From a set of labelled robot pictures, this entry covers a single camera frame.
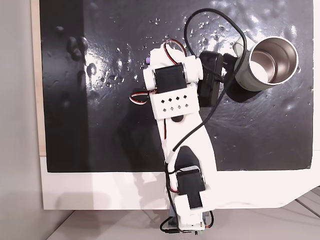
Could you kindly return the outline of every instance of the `gray floor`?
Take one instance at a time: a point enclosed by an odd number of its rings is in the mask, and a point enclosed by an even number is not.
[[[320,213],[319,189],[299,199]],[[296,201],[275,209],[219,209],[213,228],[194,236],[159,230],[167,212],[161,210],[75,211],[49,240],[319,240],[320,218]]]

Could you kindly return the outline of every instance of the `stainless steel cup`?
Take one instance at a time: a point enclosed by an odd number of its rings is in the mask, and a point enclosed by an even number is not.
[[[245,60],[236,74],[236,81],[246,90],[256,92],[272,88],[288,81],[298,67],[298,53],[293,44],[285,38],[271,36],[255,43],[247,39]],[[236,66],[243,54],[243,40],[233,45],[238,56]]]

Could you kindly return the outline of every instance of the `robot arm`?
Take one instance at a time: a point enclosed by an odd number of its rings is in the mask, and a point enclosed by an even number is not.
[[[243,44],[242,55],[238,59],[229,54],[222,56],[216,52],[202,52],[203,65],[194,56],[187,38],[188,24],[203,12],[220,15],[240,34]],[[167,230],[168,233],[197,233],[206,228],[203,213],[210,211],[213,218],[212,210],[217,207],[214,195],[218,185],[217,168],[213,146],[204,125],[231,86],[247,51],[247,39],[241,29],[223,12],[212,8],[199,9],[188,18],[184,40],[192,56],[187,56],[181,43],[170,40],[150,52],[150,65],[143,71],[165,157],[166,190],[176,217],[176,229]],[[170,48],[168,42],[175,42],[182,51]],[[227,74],[224,89],[218,97],[220,83],[215,78],[221,80],[223,65]],[[132,96],[130,100],[137,104],[146,103],[135,101]],[[199,114],[199,101],[203,107],[212,107],[203,121]]]
[[[150,52],[150,65],[143,71],[157,121],[169,179],[172,206],[180,231],[205,229],[203,213],[216,208],[215,154],[204,126],[188,137],[176,151],[175,145],[202,123],[199,114],[198,81],[203,79],[199,58],[186,57],[165,43]]]

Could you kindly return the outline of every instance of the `black mat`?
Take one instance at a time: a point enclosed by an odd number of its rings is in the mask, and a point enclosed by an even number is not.
[[[49,172],[164,170],[151,105],[134,105],[129,95],[144,87],[141,68],[149,51],[166,38],[183,42],[186,18],[208,7],[229,15],[255,41],[287,38],[299,54],[298,72],[287,83],[247,100],[224,97],[206,125],[217,169],[311,166],[312,0],[40,0]],[[205,49],[231,53],[239,37],[211,13],[195,17],[189,32],[198,54]],[[77,42],[69,44],[69,52],[68,40]],[[209,111],[201,109],[201,116]]]

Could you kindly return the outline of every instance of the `cup rim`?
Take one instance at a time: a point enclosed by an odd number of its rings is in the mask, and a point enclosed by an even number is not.
[[[259,79],[256,78],[256,76],[253,74],[252,70],[251,70],[251,67],[250,67],[250,59],[252,57],[252,54],[254,52],[254,49],[257,47],[258,44],[260,44],[261,42],[267,40],[267,39],[281,39],[281,40],[284,40],[286,41],[291,47],[292,49],[294,50],[294,53],[295,53],[295,57],[296,57],[296,63],[295,63],[295,67],[294,67],[294,70],[292,71],[292,74],[290,76],[288,76],[286,78],[286,80],[283,80],[281,82],[277,82],[277,83],[272,83],[272,82],[268,82],[268,83],[265,83],[265,82],[262,82],[260,81]],[[249,69],[249,72],[251,74],[252,77],[254,77],[254,79],[263,84],[263,85],[266,85],[266,86],[276,86],[276,85],[280,85],[280,84],[284,84],[285,82],[287,82],[289,79],[291,79],[293,77],[293,75],[296,73],[297,71],[297,68],[298,68],[298,64],[299,64],[299,56],[298,56],[298,51],[296,49],[296,47],[292,44],[292,42],[290,42],[288,39],[284,38],[284,37],[281,37],[281,36],[268,36],[260,41],[258,41],[250,50],[250,55],[249,55],[249,58],[248,58],[248,69]]]

